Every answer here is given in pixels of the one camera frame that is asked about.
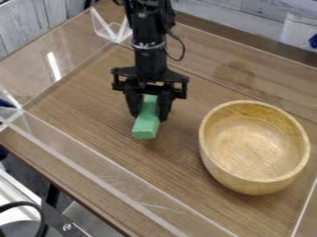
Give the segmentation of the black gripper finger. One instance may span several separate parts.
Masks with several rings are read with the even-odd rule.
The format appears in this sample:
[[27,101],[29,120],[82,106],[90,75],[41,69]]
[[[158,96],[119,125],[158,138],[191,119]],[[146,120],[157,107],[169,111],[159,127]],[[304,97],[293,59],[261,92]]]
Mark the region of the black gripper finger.
[[169,118],[174,100],[173,91],[163,90],[158,96],[158,117],[161,122],[166,121]]
[[140,113],[143,96],[130,85],[126,86],[124,95],[130,114],[135,118]]

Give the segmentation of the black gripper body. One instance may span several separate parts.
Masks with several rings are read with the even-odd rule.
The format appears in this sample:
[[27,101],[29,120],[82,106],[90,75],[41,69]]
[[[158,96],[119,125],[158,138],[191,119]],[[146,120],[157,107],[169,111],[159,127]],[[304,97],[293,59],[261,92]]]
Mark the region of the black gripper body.
[[124,94],[131,94],[130,90],[154,95],[167,91],[173,100],[186,99],[190,78],[169,69],[166,43],[131,46],[135,64],[110,70],[112,89]]

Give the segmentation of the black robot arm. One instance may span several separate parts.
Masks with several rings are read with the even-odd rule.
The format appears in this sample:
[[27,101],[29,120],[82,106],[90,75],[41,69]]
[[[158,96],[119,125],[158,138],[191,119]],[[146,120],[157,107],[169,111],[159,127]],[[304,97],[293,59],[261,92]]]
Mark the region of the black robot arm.
[[170,0],[112,0],[126,9],[128,27],[132,30],[131,46],[135,64],[132,67],[112,68],[112,89],[122,91],[130,114],[135,118],[142,113],[143,96],[155,95],[157,116],[166,121],[175,99],[187,98],[190,78],[167,66],[166,35],[177,39],[173,33],[175,25],[175,11]]

